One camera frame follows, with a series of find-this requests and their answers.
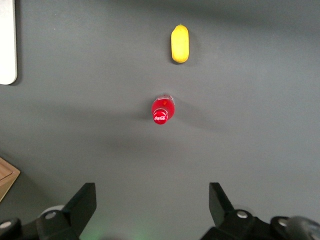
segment yellow object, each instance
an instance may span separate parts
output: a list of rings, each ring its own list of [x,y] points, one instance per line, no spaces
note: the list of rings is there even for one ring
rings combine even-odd
[[[184,63],[189,57],[189,32],[183,25],[178,25],[171,33],[172,59]]]

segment screw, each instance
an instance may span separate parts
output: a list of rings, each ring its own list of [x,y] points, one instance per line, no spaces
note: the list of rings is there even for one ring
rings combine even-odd
[[[246,219],[248,217],[248,214],[246,214],[245,211],[238,211],[236,215],[241,219]]]
[[[3,222],[3,223],[0,225],[0,229],[5,229],[5,228],[7,228],[7,227],[10,227],[11,224],[12,224],[11,221],[5,221],[5,222]]]
[[[281,226],[286,227],[287,224],[288,224],[288,221],[287,221],[286,219],[284,219],[284,218],[279,218],[279,219],[278,219],[278,223],[279,223]]]
[[[52,218],[54,218],[55,216],[56,216],[56,212],[55,211],[53,211],[53,212],[50,212],[50,213],[48,213],[47,215],[45,215],[45,219],[47,219],[47,220],[49,220],[49,219],[52,219]]]

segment coca-cola bottle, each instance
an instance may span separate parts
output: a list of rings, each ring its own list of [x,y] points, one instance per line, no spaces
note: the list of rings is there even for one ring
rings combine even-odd
[[[156,124],[165,124],[175,114],[174,98],[168,94],[158,96],[152,104],[151,113]]]

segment red bottle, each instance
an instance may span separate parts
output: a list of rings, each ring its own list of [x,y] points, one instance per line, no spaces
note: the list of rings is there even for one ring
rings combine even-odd
[[[174,98],[168,94],[157,97],[152,104],[151,113],[156,124],[165,124],[175,114]]]

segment red bottle cap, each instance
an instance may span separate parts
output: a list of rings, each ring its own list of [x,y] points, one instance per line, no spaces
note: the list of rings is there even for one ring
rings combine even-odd
[[[156,124],[165,124],[168,118],[168,112],[164,109],[157,109],[153,113],[153,120]]]

